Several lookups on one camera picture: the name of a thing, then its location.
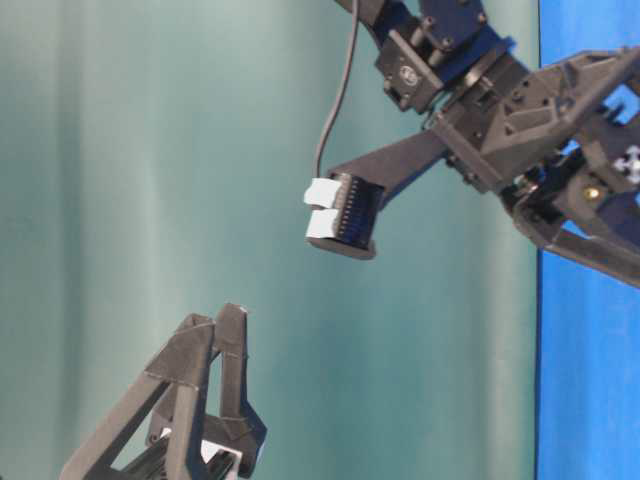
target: white sticker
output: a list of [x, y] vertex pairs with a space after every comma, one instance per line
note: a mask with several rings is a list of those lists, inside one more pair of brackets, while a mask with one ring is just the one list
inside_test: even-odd
[[311, 186], [304, 192], [304, 203], [332, 208], [336, 201], [336, 194], [342, 184], [330, 178], [314, 178]]
[[334, 238], [333, 224], [338, 217], [338, 210], [313, 210], [307, 228], [307, 238]]
[[[160, 438], [166, 437], [171, 433], [170, 428], [165, 428], [162, 430], [162, 434]], [[242, 461], [242, 452], [238, 450], [233, 450], [231, 448], [227, 448], [224, 445], [218, 445], [217, 443], [209, 442], [207, 440], [202, 441], [202, 447], [200, 449], [200, 454], [202, 455], [202, 460], [204, 463], [207, 463], [209, 460], [213, 458], [213, 456], [218, 453], [220, 450], [225, 450], [233, 454], [233, 467], [229, 470], [229, 473], [224, 477], [225, 480], [238, 480], [238, 472], [240, 471], [240, 462]]]

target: blue panel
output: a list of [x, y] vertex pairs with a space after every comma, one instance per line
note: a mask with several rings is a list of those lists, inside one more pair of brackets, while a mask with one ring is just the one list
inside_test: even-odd
[[[638, 0], [540, 3], [543, 65], [640, 43]], [[638, 478], [640, 294], [550, 254], [540, 275], [538, 478]]]

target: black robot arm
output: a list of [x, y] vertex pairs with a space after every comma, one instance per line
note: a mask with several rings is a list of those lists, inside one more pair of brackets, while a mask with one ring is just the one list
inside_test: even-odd
[[[75, 451], [60, 480], [235, 480], [249, 478], [267, 429], [247, 401], [247, 314], [227, 304], [213, 320], [187, 317], [163, 349]], [[219, 416], [205, 413], [209, 369], [222, 356]], [[152, 413], [148, 448], [113, 467]]]
[[395, 23], [385, 14], [400, 2], [360, 2], [374, 32], [393, 24], [377, 37], [385, 92], [400, 110], [429, 112], [429, 129], [314, 179], [309, 242], [372, 258], [378, 211], [446, 158], [465, 183], [497, 195], [539, 248], [640, 286], [640, 115], [623, 121], [606, 104], [620, 86], [640, 102], [640, 49], [530, 72], [480, 1], [422, 0], [420, 16]]

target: black cable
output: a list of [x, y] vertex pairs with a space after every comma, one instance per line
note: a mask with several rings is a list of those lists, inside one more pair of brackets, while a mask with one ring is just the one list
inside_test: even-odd
[[360, 13], [360, 0], [353, 0], [353, 28], [351, 31], [351, 38], [349, 39], [349, 46], [347, 48], [347, 63], [344, 67], [344, 72], [342, 74], [342, 83], [340, 84], [340, 88], [338, 89], [338, 95], [336, 97], [336, 101], [333, 104], [333, 108], [331, 112], [329, 112], [329, 116], [327, 117], [327, 121], [324, 124], [324, 128], [322, 129], [322, 134], [320, 135], [320, 142], [318, 143], [318, 147], [316, 148], [316, 158], [315, 158], [315, 167], [314, 173], [315, 177], [320, 177], [320, 164], [322, 163], [322, 154], [324, 153], [324, 148], [327, 145], [327, 140], [329, 139], [329, 134], [331, 133], [331, 129], [333, 128], [333, 124], [336, 122], [336, 118], [338, 117], [338, 113], [340, 112], [340, 108], [342, 107], [342, 101], [344, 100], [344, 95], [347, 91], [347, 85], [349, 84], [349, 77], [351, 76], [351, 68], [353, 66], [353, 54], [356, 50], [356, 43], [358, 40], [358, 16]]

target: teal curtain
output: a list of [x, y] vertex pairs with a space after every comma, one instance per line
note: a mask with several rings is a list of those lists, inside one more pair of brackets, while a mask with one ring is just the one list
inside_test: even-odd
[[[533, 66], [537, 2], [486, 3]], [[329, 0], [0, 1], [4, 480], [57, 478], [226, 301], [251, 311], [255, 478], [533, 477], [535, 251], [497, 201], [438, 166], [374, 261], [304, 242], [349, 24]], [[327, 166], [419, 128], [361, 38]]]

